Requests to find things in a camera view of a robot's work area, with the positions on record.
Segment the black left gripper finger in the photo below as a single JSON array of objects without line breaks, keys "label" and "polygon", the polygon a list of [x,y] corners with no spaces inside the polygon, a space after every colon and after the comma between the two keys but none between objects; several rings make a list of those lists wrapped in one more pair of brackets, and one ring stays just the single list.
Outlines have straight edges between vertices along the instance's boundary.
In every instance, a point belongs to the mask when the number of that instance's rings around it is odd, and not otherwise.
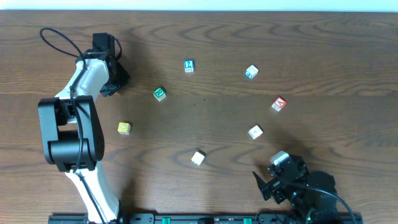
[{"label": "black left gripper finger", "polygon": [[103,85],[100,89],[100,93],[102,96],[111,96],[119,91],[119,85]]},{"label": "black left gripper finger", "polygon": [[121,89],[129,83],[131,77],[119,62],[116,64],[116,72],[118,76],[118,88]]}]

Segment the blue number 2 block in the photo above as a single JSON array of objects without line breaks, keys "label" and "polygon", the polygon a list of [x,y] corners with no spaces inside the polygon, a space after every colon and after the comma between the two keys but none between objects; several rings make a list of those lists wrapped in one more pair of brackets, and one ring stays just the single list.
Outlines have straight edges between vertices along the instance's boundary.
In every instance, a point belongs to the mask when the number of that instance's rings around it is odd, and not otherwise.
[{"label": "blue number 2 block", "polygon": [[184,61],[184,70],[186,73],[194,72],[194,61],[193,60],[185,60]]}]

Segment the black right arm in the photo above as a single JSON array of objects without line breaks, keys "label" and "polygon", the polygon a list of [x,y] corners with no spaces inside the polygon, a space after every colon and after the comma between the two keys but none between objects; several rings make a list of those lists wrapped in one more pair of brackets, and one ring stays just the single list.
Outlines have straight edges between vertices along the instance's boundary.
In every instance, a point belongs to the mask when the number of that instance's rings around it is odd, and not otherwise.
[{"label": "black right arm", "polygon": [[271,157],[267,170],[274,177],[265,182],[253,173],[264,198],[278,204],[288,200],[293,207],[283,223],[337,223],[334,177],[326,172],[310,172],[301,156],[284,151]]}]

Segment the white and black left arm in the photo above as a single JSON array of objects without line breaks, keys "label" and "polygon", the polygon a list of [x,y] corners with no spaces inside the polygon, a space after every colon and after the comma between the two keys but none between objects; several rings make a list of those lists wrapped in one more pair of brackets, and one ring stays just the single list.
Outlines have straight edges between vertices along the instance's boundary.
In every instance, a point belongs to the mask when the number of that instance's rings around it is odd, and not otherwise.
[{"label": "white and black left arm", "polygon": [[129,81],[119,63],[119,46],[111,34],[94,33],[92,47],[76,55],[66,87],[38,104],[45,160],[77,188],[88,211],[82,223],[129,223],[106,179],[104,135],[95,106],[98,96],[111,96]]}]

